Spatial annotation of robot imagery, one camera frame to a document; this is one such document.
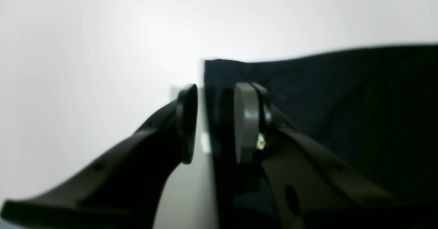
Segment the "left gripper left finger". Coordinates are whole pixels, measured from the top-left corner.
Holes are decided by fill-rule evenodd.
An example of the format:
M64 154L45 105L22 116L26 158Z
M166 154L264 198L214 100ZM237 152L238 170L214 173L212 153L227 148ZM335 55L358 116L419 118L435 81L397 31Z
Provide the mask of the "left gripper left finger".
M27 229L151 229L167 179L192 162L197 109L197 86L190 84L67 181L7 200L1 218Z

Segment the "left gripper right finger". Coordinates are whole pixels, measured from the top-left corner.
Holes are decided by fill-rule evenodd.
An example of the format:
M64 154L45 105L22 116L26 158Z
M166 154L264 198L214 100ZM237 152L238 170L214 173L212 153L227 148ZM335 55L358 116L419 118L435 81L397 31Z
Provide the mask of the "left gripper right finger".
M283 229L413 229L426 202L402 201L297 129L257 83L234 88L235 156L261 168Z

